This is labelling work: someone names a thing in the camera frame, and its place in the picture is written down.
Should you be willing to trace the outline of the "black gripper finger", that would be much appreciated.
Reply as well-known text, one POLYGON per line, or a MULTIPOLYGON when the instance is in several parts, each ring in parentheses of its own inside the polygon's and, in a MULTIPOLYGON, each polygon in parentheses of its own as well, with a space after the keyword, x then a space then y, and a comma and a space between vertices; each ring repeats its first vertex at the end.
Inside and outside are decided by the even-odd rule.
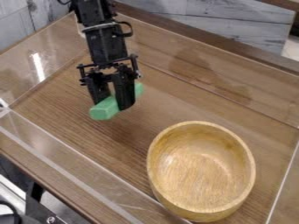
POLYGON ((112 75, 118 110, 132 107, 136 102, 134 80, 125 73, 112 75))
POLYGON ((98 104, 104 101, 109 96, 110 92, 108 89, 108 83, 98 78, 88 77, 86 78, 86 86, 88 92, 90 95, 90 99, 94 104, 98 104))

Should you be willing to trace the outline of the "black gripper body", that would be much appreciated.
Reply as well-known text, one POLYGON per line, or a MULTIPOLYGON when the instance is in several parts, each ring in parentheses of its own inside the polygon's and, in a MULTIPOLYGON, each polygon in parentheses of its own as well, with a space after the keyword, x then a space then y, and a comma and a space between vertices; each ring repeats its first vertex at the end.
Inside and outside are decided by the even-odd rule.
POLYGON ((85 68, 97 70, 113 67, 116 72, 105 78, 97 80, 98 84, 113 82, 120 87, 134 85, 137 78, 136 56, 126 53, 125 38, 133 35, 133 32, 122 33, 118 24, 96 24, 85 26, 81 29, 88 43, 88 52, 92 59, 89 65, 80 65, 80 82, 82 86, 88 85, 88 76, 94 72, 93 69, 85 73, 85 68))

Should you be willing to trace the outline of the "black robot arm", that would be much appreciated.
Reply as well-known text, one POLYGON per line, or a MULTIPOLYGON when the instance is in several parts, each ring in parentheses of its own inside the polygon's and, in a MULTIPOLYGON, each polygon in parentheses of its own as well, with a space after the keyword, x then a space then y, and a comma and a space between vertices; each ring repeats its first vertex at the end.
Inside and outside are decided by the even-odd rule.
POLYGON ((110 0, 68 0, 81 33, 88 44, 89 64, 78 64, 80 85, 88 88, 90 99, 100 104, 109 96, 116 97, 118 110, 136 102, 136 79, 140 77, 137 56, 126 50, 125 38, 133 36, 132 25, 117 21, 110 0))

